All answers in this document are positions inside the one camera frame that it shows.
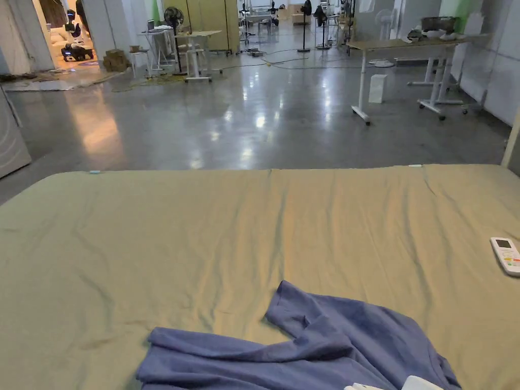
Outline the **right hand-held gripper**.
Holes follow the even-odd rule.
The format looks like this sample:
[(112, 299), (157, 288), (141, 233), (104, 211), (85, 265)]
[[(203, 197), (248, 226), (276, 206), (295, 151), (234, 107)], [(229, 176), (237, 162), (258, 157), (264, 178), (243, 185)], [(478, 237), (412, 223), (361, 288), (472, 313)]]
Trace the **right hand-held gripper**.
[[(350, 385), (350, 389), (366, 389), (381, 390), (381, 388), (354, 383)], [(409, 376), (401, 388), (402, 390), (439, 390), (439, 387), (423, 378), (417, 376)]]

